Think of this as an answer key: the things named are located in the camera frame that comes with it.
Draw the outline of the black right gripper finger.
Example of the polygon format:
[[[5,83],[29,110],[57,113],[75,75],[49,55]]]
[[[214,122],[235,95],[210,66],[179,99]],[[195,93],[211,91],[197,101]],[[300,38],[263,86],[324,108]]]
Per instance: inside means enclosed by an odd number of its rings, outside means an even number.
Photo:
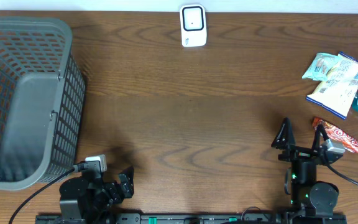
[[[312,150],[317,151],[320,146],[320,137],[323,137],[323,141],[326,141],[329,139],[328,134],[322,124],[317,125],[315,134],[314,134],[314,140],[312,144]]]
[[[273,140],[271,147],[276,149],[290,149],[295,145],[295,137],[289,118],[284,118],[282,125]]]

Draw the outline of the red chocolate bar wrapper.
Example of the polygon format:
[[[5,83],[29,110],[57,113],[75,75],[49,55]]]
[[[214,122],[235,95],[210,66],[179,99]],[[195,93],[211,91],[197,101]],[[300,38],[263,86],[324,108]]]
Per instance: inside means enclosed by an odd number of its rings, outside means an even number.
[[[341,142],[345,149],[348,151],[358,153],[358,140],[356,138],[347,134],[345,131],[333,125],[332,123],[319,117],[314,117],[312,127],[316,129],[319,124],[324,126],[324,129],[330,139]]]

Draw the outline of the yellow snack bag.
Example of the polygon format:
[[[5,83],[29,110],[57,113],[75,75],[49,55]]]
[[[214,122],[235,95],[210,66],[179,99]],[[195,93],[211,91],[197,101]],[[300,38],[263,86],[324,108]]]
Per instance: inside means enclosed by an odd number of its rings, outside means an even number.
[[[320,82],[306,100],[346,119],[358,91],[358,60],[344,52],[338,56],[340,61],[330,69],[328,79]]]

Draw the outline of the light teal snack packet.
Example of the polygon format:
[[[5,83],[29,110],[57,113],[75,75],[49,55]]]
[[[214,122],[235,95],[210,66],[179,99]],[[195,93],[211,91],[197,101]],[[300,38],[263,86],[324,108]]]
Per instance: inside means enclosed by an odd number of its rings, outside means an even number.
[[[332,55],[328,53],[317,53],[316,57],[303,74],[302,79],[312,79],[313,81],[327,81],[328,72],[335,64],[340,61],[338,55]]]

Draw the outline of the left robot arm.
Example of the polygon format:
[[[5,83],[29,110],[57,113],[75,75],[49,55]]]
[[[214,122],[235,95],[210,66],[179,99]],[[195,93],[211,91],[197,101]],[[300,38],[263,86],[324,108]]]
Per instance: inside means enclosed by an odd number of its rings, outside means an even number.
[[[60,186],[61,224],[113,224],[116,216],[110,212],[113,205],[134,195],[134,168],[124,169],[119,181],[105,182],[104,171],[97,162],[75,166],[80,177],[72,178]]]

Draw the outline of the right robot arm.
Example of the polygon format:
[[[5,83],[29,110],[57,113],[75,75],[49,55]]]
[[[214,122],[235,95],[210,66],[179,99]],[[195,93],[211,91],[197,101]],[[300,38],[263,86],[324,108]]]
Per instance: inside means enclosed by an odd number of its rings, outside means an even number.
[[[284,183],[285,193],[291,196],[291,208],[283,212],[283,221],[322,223],[334,218],[339,190],[332,183],[317,180],[317,167],[339,160],[346,151],[344,146],[330,139],[322,124],[315,130],[310,148],[297,146],[289,118],[283,119],[271,146],[281,150],[278,160],[291,164]]]

